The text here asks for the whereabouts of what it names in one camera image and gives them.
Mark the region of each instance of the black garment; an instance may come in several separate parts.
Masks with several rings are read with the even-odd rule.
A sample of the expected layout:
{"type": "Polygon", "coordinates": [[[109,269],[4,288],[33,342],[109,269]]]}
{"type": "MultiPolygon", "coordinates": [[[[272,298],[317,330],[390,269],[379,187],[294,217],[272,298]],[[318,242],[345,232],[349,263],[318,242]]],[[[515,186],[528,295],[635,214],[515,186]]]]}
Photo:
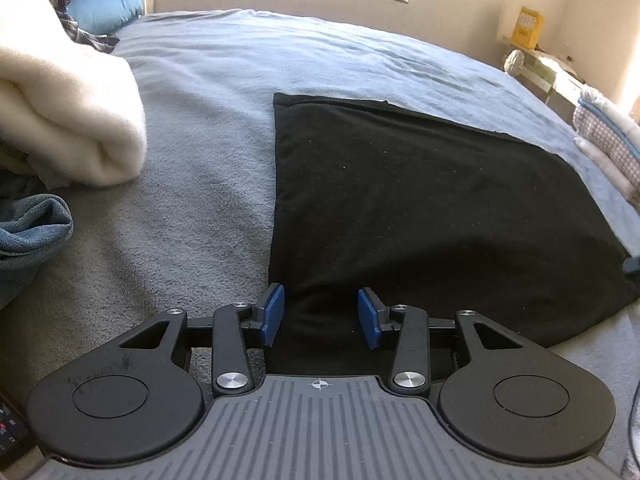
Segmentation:
{"type": "Polygon", "coordinates": [[[274,96],[274,372],[385,373],[356,293],[432,317],[477,310],[550,346],[639,297],[577,173],[507,134],[388,103],[274,96]]]}
{"type": "Polygon", "coordinates": [[[49,0],[68,37],[75,43],[87,44],[98,52],[109,54],[120,41],[114,36],[96,36],[78,28],[78,22],[66,13],[66,6],[71,0],[49,0]]]}

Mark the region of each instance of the teal cushion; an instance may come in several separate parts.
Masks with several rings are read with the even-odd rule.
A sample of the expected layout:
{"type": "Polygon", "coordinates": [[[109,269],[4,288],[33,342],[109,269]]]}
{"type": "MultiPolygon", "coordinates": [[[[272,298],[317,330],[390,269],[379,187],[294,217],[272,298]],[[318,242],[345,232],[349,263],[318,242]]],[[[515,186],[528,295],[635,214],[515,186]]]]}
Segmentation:
{"type": "Polygon", "coordinates": [[[143,12],[143,0],[71,0],[66,12],[91,34],[113,34],[143,12]]]}

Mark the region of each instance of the plaid shirt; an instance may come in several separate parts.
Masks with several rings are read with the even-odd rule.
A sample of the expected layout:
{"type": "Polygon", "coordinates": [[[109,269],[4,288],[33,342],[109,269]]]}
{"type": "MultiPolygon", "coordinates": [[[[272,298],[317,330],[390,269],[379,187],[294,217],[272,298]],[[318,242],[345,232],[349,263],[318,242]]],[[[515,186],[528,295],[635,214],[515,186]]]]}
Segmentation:
{"type": "Polygon", "coordinates": [[[68,37],[75,43],[91,45],[98,52],[110,53],[120,41],[115,36],[96,36],[78,28],[78,22],[66,13],[66,5],[71,0],[49,0],[68,37]]]}

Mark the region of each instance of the rolled blue cloth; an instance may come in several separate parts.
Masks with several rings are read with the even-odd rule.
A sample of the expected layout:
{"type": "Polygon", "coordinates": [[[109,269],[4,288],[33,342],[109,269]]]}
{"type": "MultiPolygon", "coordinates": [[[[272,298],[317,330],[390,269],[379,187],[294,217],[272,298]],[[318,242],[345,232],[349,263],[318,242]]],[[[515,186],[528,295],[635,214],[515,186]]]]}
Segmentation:
{"type": "Polygon", "coordinates": [[[71,238],[73,219],[59,196],[0,200],[0,308],[34,279],[40,264],[71,238]]]}

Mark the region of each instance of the pile of clothes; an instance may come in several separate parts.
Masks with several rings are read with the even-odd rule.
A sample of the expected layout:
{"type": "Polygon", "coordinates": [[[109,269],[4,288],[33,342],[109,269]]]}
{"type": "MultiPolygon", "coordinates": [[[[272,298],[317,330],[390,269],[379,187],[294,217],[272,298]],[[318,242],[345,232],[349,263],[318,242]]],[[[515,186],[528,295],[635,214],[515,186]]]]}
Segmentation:
{"type": "Polygon", "coordinates": [[[95,36],[69,0],[0,0],[0,308],[69,240],[68,206],[47,189],[140,174],[146,119],[117,38],[95,36]]]}
{"type": "Polygon", "coordinates": [[[640,210],[640,126],[589,86],[580,92],[574,126],[578,149],[640,210]]]}

